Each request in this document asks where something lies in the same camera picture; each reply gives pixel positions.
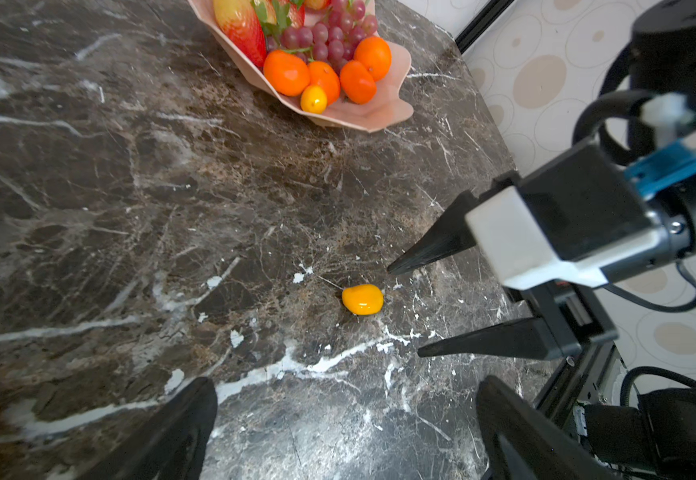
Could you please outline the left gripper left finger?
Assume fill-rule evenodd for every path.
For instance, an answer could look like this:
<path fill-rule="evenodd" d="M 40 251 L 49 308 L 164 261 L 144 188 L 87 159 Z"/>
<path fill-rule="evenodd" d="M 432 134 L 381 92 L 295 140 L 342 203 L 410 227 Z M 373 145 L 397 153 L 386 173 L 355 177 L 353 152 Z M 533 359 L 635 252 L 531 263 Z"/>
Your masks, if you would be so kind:
<path fill-rule="evenodd" d="M 217 417 L 211 379 L 198 377 L 83 479 L 198 479 Z"/>

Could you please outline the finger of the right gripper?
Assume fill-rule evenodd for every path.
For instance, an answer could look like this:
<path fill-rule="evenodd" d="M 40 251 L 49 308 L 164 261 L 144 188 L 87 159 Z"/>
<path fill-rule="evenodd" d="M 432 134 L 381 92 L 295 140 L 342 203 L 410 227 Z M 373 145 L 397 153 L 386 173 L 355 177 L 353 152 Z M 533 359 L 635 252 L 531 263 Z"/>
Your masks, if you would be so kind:
<path fill-rule="evenodd" d="M 533 360 L 549 358 L 549 329 L 541 318 L 512 320 L 420 347 L 419 357 L 478 354 Z"/>
<path fill-rule="evenodd" d="M 387 267 L 391 275 L 403 275 L 477 245 L 466 215 L 479 205 L 469 190 L 459 194 L 426 234 Z"/>

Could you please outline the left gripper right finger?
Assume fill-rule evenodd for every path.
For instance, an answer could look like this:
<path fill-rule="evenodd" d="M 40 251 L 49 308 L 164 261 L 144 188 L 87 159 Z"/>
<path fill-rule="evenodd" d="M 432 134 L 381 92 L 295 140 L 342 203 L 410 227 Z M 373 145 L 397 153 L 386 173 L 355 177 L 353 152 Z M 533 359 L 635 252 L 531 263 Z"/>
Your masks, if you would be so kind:
<path fill-rule="evenodd" d="M 616 477 L 498 377 L 480 383 L 476 407 L 493 479 Z"/>

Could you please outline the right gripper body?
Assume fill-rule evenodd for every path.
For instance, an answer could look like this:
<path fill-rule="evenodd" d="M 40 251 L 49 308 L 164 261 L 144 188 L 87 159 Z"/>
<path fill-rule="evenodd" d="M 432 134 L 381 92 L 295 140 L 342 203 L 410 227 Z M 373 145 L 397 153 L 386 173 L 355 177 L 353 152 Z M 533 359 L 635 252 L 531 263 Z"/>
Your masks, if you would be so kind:
<path fill-rule="evenodd" d="M 505 289 L 530 315 L 508 328 L 503 355 L 529 360 L 556 360 L 620 337 L 611 316 L 593 289 L 552 280 L 528 290 Z"/>

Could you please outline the pink wavy fruit bowl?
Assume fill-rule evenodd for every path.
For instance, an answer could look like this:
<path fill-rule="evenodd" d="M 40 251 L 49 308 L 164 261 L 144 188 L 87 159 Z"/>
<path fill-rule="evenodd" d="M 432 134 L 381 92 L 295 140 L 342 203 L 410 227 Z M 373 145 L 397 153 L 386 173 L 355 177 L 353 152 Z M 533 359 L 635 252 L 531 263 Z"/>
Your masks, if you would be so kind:
<path fill-rule="evenodd" d="M 244 79 L 253 87 L 273 96 L 284 106 L 297 114 L 309 118 L 323 127 L 344 127 L 368 133 L 381 131 L 392 125 L 410 119 L 413 106 L 400 98 L 400 91 L 411 69 L 410 52 L 402 45 L 389 43 L 392 64 L 387 76 L 379 81 L 375 97 L 364 105 L 357 105 L 343 97 L 329 106 L 323 114 L 307 113 L 300 108 L 300 101 L 293 97 L 280 95 L 264 78 L 260 69 L 246 58 L 239 48 L 221 32 L 214 17 L 211 0 L 189 0 L 199 21 L 206 25 L 222 49 L 228 54 Z"/>

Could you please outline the orange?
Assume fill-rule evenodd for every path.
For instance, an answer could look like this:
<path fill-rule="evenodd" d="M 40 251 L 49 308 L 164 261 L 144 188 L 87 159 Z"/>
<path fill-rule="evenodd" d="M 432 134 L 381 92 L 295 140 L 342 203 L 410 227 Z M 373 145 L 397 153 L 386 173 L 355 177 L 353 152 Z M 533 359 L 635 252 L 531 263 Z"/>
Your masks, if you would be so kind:
<path fill-rule="evenodd" d="M 369 103 L 377 93 L 376 81 L 359 61 L 347 62 L 342 67 L 339 78 L 343 92 L 355 104 Z"/>
<path fill-rule="evenodd" d="M 390 46 L 384 39 L 370 36 L 358 44 L 354 59 L 368 70 L 375 81 L 380 81 L 389 73 L 393 57 Z"/>
<path fill-rule="evenodd" d="M 323 61 L 313 61 L 308 64 L 310 84 L 319 86 L 327 96 L 329 105 L 334 104 L 341 95 L 339 76 L 333 67 Z"/>
<path fill-rule="evenodd" d="M 310 70 L 306 62 L 282 50 L 267 55 L 263 74 L 276 92 L 288 97 L 301 95 L 310 85 Z"/>

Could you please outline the orange bottom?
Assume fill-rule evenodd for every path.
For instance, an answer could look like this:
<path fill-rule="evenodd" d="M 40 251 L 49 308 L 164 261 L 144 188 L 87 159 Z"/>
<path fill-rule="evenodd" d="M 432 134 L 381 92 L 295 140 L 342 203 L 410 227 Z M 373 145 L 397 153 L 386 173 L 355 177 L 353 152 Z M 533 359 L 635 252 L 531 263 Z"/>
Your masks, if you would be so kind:
<path fill-rule="evenodd" d="M 301 95 L 310 85 L 310 70 L 306 62 L 282 50 L 267 55 L 263 74 L 276 92 L 288 97 Z"/>

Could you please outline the red grape bunch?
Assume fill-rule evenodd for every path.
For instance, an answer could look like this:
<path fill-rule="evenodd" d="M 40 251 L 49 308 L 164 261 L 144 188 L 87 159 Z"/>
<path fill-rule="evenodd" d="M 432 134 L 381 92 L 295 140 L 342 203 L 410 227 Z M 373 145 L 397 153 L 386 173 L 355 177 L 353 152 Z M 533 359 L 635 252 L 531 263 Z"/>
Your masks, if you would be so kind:
<path fill-rule="evenodd" d="M 323 61 L 339 71 L 354 59 L 358 44 L 375 36 L 378 21 L 372 1 L 298 1 L 305 25 L 279 25 L 271 1 L 253 3 L 265 35 L 266 50 L 283 50 L 310 63 Z"/>

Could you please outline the strawberry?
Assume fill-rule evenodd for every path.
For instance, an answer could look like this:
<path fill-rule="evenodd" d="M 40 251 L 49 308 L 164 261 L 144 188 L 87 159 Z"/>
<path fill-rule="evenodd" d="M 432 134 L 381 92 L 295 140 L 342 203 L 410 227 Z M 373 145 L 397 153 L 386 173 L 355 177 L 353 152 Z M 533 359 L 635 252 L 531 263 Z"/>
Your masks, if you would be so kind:
<path fill-rule="evenodd" d="M 214 16 L 220 30 L 258 68 L 267 55 L 266 41 L 252 1 L 214 0 Z"/>
<path fill-rule="evenodd" d="M 298 1 L 272 0 L 271 3 L 279 25 L 286 24 L 295 28 L 305 25 L 305 8 Z"/>

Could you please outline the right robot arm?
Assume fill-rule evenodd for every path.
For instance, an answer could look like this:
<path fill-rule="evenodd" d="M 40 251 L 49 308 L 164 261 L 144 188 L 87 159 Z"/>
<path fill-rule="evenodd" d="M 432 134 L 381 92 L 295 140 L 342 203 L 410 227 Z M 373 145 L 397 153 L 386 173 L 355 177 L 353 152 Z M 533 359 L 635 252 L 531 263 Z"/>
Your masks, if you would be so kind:
<path fill-rule="evenodd" d="M 635 21 L 568 150 L 461 193 L 389 272 L 473 247 L 531 314 L 422 346 L 422 357 L 552 360 L 614 341 L 597 291 L 619 294 L 622 281 L 696 255 L 696 1 L 663 1 Z"/>

